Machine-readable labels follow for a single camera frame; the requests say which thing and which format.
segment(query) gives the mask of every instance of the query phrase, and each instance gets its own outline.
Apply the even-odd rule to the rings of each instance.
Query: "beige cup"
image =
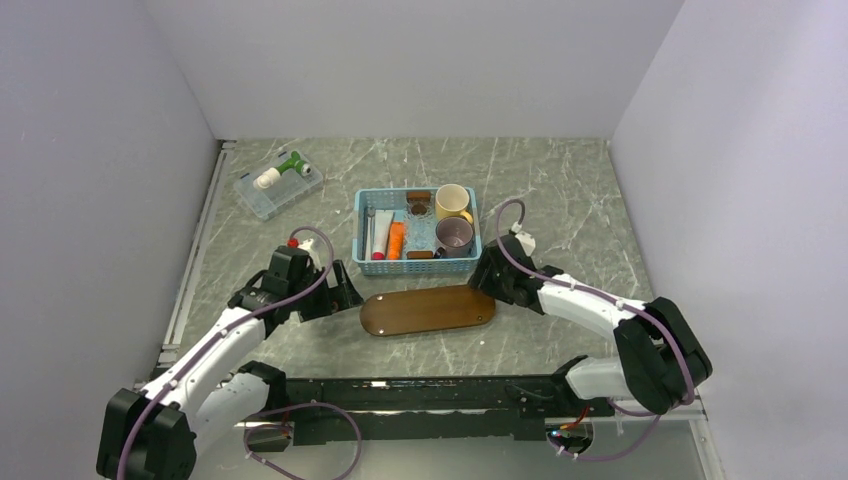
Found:
[[[462,185],[455,183],[443,185],[436,192],[436,218],[444,220],[448,217],[463,217],[468,223],[474,223],[474,219],[467,211],[470,202],[471,196]]]

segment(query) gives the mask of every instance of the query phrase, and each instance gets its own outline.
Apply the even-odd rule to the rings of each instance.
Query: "brown oval tray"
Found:
[[[485,325],[495,300],[468,285],[380,293],[359,311],[362,328],[385,337]]]

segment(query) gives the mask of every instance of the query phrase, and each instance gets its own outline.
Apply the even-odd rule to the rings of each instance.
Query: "gray marble table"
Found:
[[[268,222],[238,202],[232,183],[281,148],[304,152],[326,181]],[[212,326],[227,299],[301,225],[324,230],[363,297],[464,283],[465,276],[366,277],[351,259],[361,188],[438,186],[475,189],[484,242],[494,239],[495,207],[521,197],[524,227],[536,238],[537,265],[550,264],[582,281],[630,298],[651,298],[621,192],[601,139],[398,138],[239,141],[212,223],[182,350]],[[511,224],[516,213],[505,214]],[[579,354],[605,357],[613,345],[561,318],[497,305],[491,322],[444,332],[378,338],[358,310],[307,323],[287,322],[249,355],[291,377],[511,375],[551,373]]]

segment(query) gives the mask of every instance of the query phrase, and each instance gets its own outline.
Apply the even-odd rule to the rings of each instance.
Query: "red wire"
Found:
[[[586,418],[586,415],[588,415],[588,414],[589,414],[589,406],[587,405],[586,407],[583,408],[583,411],[580,412],[580,416],[577,417],[577,420],[575,420],[572,423],[566,423],[565,425],[563,425],[559,428],[562,429],[562,430],[572,430],[574,428],[577,428],[577,426],[580,425],[580,422],[582,422],[583,419]]]

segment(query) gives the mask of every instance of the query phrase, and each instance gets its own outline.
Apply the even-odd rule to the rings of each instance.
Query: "white wall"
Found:
[[[95,477],[149,373],[216,143],[140,2],[0,2],[0,477]]]
[[[146,0],[218,138],[605,136],[682,0]]]
[[[848,476],[848,4],[688,0],[613,137],[732,479]]]

